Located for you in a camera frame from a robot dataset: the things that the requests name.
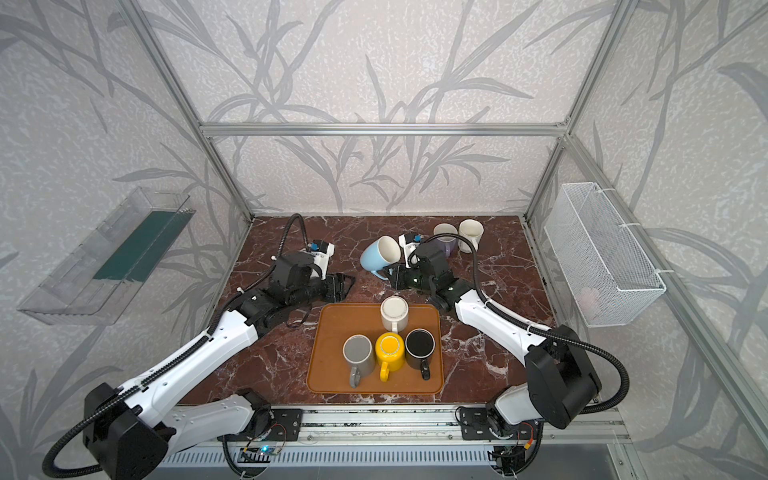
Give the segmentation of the purple mug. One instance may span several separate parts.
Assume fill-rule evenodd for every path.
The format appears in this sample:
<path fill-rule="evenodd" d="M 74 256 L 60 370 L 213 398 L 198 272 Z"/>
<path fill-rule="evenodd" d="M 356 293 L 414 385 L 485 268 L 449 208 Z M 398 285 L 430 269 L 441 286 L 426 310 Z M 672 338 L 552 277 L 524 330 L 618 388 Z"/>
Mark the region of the purple mug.
<path fill-rule="evenodd" d="M 441 247 L 446 258 L 449 258 L 454 253 L 458 242 L 456 238 L 450 237 L 450 234 L 457 233 L 457 228 L 449 223 L 440 223 L 433 229 L 433 235 L 437 236 L 434 243 Z"/>

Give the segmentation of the light blue mug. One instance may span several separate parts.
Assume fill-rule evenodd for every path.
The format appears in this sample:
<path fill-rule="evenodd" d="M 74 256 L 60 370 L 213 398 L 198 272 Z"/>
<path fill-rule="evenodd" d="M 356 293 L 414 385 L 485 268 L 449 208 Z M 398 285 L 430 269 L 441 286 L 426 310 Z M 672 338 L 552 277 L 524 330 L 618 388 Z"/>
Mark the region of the light blue mug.
<path fill-rule="evenodd" d="M 389 265 L 398 263 L 401 256 L 402 252 L 398 242 L 390 236 L 382 236 L 364 250 L 360 264 L 364 270 L 385 280 L 380 271 Z"/>

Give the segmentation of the white faceted mug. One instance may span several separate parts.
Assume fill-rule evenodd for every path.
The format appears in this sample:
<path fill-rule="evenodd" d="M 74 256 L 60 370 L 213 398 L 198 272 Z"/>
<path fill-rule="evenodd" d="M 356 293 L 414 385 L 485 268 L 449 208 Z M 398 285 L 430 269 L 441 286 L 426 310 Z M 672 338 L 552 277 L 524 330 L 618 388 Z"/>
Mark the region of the white faceted mug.
<path fill-rule="evenodd" d="M 479 244 L 484 234 L 484 226 L 475 219 L 465 219 L 459 224 L 458 234 L 466 239 L 459 245 L 459 249 L 464 253 L 470 253 L 471 248 L 479 250 Z"/>

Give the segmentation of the grey mug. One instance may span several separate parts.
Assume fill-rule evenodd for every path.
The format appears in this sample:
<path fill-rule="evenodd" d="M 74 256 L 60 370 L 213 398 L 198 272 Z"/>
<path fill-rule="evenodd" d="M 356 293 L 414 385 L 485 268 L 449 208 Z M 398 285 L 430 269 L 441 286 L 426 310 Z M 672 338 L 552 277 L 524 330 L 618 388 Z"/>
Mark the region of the grey mug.
<path fill-rule="evenodd" d="M 376 367 L 373 344 L 365 335 L 352 335 L 344 342 L 342 353 L 350 368 L 349 384 L 355 389 Z"/>

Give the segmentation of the yellow mug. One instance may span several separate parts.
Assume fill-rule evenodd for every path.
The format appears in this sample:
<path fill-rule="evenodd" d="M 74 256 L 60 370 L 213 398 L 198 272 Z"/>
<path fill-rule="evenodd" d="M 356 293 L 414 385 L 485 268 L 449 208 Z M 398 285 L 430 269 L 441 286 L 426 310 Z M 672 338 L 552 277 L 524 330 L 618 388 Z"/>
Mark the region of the yellow mug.
<path fill-rule="evenodd" d="M 405 364 L 403 338 L 395 332 L 385 332 L 375 343 L 375 354 L 379 364 L 379 378 L 382 382 L 387 382 L 391 374 Z"/>

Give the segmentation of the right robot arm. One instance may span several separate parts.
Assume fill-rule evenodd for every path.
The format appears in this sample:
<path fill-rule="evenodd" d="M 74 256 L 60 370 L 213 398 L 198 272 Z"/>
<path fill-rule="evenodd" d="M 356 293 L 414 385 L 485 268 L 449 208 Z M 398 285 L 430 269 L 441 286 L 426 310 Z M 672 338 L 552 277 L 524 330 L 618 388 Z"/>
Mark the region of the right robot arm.
<path fill-rule="evenodd" d="M 384 236 L 382 258 L 371 271 L 395 290 L 426 295 L 438 310 L 487 335 L 524 366 L 524 384 L 486 406 L 494 435 L 507 438 L 514 426 L 528 421 L 564 429 L 578 415 L 614 408 L 626 398 L 630 377 L 618 358 L 565 325 L 550 328 L 491 299 L 480 286 L 477 260 L 471 280 L 455 276 L 438 244 L 441 238 Z"/>

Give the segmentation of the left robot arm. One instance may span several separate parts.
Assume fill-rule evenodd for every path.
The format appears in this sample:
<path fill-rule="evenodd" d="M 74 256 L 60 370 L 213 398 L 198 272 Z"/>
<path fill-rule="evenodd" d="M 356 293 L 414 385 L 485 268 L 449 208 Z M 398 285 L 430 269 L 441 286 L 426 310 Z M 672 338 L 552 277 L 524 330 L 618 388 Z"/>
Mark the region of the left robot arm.
<path fill-rule="evenodd" d="M 292 311 L 345 299 L 355 279 L 329 273 L 334 253 L 334 244 L 309 239 L 299 251 L 278 250 L 262 277 L 266 288 L 253 282 L 233 295 L 205 330 L 144 373 L 118 387 L 94 388 L 83 420 L 51 446 L 42 472 L 54 479 L 98 472 L 111 479 L 143 479 L 177 450 L 267 424 L 269 406 L 250 390 L 186 412 L 177 405 L 220 365 L 286 322 Z"/>

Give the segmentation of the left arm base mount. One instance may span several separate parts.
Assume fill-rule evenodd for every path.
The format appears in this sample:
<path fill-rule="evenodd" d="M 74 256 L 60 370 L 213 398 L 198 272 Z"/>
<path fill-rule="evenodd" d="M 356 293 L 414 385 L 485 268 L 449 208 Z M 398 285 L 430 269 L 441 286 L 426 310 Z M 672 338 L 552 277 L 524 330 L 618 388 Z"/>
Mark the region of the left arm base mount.
<path fill-rule="evenodd" d="M 302 417 L 302 409 L 262 408 L 254 413 L 241 435 L 258 441 L 295 442 Z"/>

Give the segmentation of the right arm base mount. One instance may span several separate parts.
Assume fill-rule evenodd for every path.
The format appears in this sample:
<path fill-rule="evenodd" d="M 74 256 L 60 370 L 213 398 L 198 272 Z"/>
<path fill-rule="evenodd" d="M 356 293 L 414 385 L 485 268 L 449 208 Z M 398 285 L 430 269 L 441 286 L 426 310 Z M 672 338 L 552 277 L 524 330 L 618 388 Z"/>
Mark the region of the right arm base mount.
<path fill-rule="evenodd" d="M 512 425 L 495 410 L 486 407 L 459 406 L 454 413 L 463 440 L 535 441 L 542 431 L 537 421 Z"/>

